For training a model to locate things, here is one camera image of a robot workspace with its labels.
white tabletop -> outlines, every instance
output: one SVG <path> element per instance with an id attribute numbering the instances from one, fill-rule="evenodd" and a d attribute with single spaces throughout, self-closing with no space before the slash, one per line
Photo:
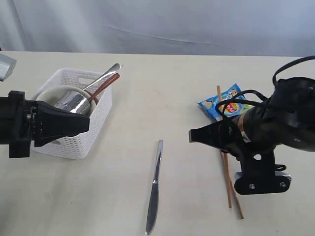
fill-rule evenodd
<path id="1" fill-rule="evenodd" d="M 216 85 L 238 83 L 270 96 L 273 73 L 293 58 L 3 53 L 18 62 L 0 83 L 1 96 L 20 90 L 31 98 L 62 67 L 124 66 L 110 115 L 85 159 L 35 152 L 9 159 L 8 146 L 0 146 L 0 235 L 144 235 L 158 139 L 164 150 L 153 236 L 314 234 L 313 153 L 277 147 L 276 163 L 287 165 L 291 187 L 239 195 L 241 220 L 235 204 L 228 208 L 218 151 L 188 138 L 190 129 L 209 124 L 196 102 L 215 95 Z M 314 78 L 314 62 L 282 75 Z M 234 176 L 239 163 L 232 156 L 229 163 Z"/>

white bowl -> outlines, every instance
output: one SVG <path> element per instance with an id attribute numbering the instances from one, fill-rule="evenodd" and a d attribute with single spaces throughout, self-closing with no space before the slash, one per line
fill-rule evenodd
<path id="1" fill-rule="evenodd" d="M 59 85 L 59 86 L 48 88 L 48 89 L 44 90 L 37 97 L 36 100 L 46 102 L 49 105 L 53 106 L 69 90 L 77 91 L 77 92 L 81 93 L 83 96 L 85 96 L 87 99 L 90 98 L 90 95 L 80 88 L 70 86 L 70 85 Z M 91 101 L 90 104 L 91 104 L 91 109 L 87 113 L 88 116 L 90 116 L 92 114 L 92 111 L 96 108 L 96 103 L 94 100 Z"/>

butter knife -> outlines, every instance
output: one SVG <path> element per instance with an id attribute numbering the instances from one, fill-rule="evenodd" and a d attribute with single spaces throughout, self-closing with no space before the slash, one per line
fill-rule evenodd
<path id="1" fill-rule="evenodd" d="M 154 227 L 154 224 L 156 222 L 157 214 L 158 214 L 158 174 L 159 174 L 159 167 L 161 166 L 162 150 L 163 150 L 163 140 L 159 140 L 158 148 L 157 148 L 156 168 L 155 168 L 153 182 L 152 182 L 152 190 L 151 190 L 148 216 L 147 216 L 146 235 L 149 235 L 151 233 Z"/>

white plastic basket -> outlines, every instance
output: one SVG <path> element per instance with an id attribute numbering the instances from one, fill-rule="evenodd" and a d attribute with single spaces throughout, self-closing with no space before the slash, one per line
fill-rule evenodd
<path id="1" fill-rule="evenodd" d="M 38 95 L 47 88 L 58 85 L 71 85 L 82 89 L 100 75 L 101 73 L 98 72 L 70 68 L 59 69 L 36 92 L 32 100 L 36 100 Z M 100 83 L 103 83 L 103 81 L 91 86 L 88 91 L 93 93 L 97 90 Z M 111 86 L 101 92 L 97 98 L 99 102 L 90 115 L 90 129 L 88 132 L 78 134 L 74 137 L 63 137 L 42 147 L 34 147 L 34 142 L 32 141 L 31 148 L 36 152 L 69 159 L 80 160 L 86 157 L 112 107 Z"/>

screw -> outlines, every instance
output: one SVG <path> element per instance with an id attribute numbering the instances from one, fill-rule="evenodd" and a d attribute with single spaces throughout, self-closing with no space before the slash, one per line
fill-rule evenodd
<path id="1" fill-rule="evenodd" d="M 250 189 L 254 190 L 255 189 L 255 185 L 253 183 L 250 184 Z"/>
<path id="2" fill-rule="evenodd" d="M 285 188 L 285 187 L 286 187 L 286 184 L 285 184 L 284 182 L 281 182 L 281 183 L 280 183 L 280 187 L 281 187 L 281 188 Z"/>

